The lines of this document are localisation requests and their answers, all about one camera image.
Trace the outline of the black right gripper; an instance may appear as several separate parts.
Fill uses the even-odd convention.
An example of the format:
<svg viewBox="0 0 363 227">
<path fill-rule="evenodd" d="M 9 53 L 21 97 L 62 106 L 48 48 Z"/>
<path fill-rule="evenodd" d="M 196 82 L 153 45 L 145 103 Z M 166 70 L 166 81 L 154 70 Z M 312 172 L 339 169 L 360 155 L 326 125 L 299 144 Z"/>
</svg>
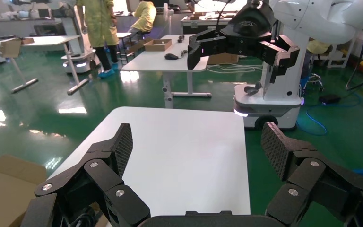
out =
<svg viewBox="0 0 363 227">
<path fill-rule="evenodd" d="M 269 82 L 285 75 L 296 64 L 300 48 L 286 35 L 271 40 L 274 13 L 268 3 L 247 3 L 220 34 L 207 29 L 189 37 L 187 68 L 193 70 L 201 57 L 221 53 L 253 56 L 273 67 Z"/>
</svg>

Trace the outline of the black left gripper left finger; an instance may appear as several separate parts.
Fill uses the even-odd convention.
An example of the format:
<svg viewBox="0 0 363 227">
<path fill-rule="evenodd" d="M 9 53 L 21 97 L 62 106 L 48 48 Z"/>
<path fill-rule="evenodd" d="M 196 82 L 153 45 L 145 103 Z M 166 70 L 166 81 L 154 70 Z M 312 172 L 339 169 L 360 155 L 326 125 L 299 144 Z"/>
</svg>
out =
<svg viewBox="0 0 363 227">
<path fill-rule="evenodd" d="M 150 209 L 122 178 L 132 150 L 131 126 L 122 123 L 112 138 L 92 144 L 74 166 L 36 187 L 21 226 L 70 227 L 94 203 L 112 226 L 139 226 Z"/>
</svg>

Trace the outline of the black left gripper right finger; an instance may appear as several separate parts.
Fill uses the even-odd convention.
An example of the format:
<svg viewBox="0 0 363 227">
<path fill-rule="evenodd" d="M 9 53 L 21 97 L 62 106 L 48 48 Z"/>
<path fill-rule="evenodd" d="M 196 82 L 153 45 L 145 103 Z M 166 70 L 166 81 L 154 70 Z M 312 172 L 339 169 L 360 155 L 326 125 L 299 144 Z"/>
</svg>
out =
<svg viewBox="0 0 363 227">
<path fill-rule="evenodd" d="M 296 227 L 317 203 L 346 227 L 363 227 L 363 175 L 333 163 L 311 143 L 285 136 L 273 122 L 262 128 L 261 147 L 284 182 L 266 216 Z"/>
</svg>

